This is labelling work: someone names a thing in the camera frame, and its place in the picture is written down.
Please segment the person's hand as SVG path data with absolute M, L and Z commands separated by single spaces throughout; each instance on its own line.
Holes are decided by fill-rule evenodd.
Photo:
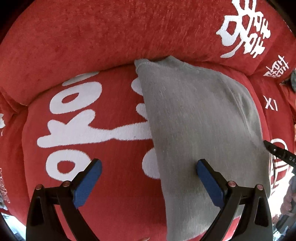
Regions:
M 293 176 L 289 181 L 289 187 L 288 187 L 287 193 L 284 196 L 283 203 L 280 207 L 281 214 L 283 215 L 294 216 L 294 214 L 292 214 L 291 212 L 292 200 L 295 201 L 295 192 L 292 190 L 292 184 L 294 180 L 295 180 L 295 176 Z

